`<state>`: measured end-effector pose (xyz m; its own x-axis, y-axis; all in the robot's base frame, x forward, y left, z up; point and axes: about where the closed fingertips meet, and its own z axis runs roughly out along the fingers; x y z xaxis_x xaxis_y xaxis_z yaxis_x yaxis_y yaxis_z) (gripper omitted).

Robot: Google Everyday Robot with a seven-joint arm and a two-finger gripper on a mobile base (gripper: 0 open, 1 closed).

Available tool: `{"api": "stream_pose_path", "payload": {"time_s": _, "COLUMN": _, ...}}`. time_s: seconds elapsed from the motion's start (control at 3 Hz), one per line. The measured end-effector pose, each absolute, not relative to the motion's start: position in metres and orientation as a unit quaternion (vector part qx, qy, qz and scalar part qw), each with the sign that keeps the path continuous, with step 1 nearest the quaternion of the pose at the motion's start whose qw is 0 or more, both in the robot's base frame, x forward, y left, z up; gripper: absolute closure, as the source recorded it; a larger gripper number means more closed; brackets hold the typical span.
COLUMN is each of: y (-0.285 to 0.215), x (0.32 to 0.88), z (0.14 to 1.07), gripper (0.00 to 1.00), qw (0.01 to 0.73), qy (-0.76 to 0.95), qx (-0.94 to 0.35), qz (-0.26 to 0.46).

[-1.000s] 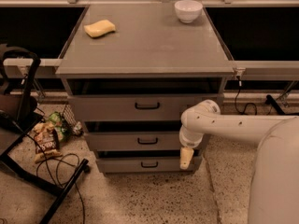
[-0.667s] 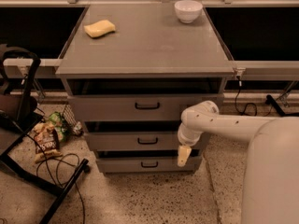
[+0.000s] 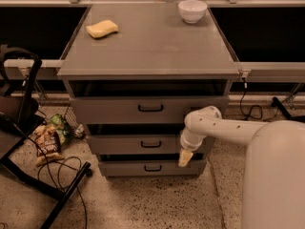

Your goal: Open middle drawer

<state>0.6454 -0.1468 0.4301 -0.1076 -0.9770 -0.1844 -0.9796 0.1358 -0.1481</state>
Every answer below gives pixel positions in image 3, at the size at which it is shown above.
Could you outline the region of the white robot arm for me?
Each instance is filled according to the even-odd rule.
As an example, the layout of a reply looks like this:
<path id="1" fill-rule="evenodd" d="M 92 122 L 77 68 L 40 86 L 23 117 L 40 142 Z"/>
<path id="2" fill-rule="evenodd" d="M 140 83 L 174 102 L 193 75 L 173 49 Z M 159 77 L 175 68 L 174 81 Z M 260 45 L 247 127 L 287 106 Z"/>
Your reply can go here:
<path id="1" fill-rule="evenodd" d="M 246 147 L 241 229 L 305 229 L 305 124 L 224 119 L 215 106 L 188 113 L 178 165 L 208 137 Z"/>

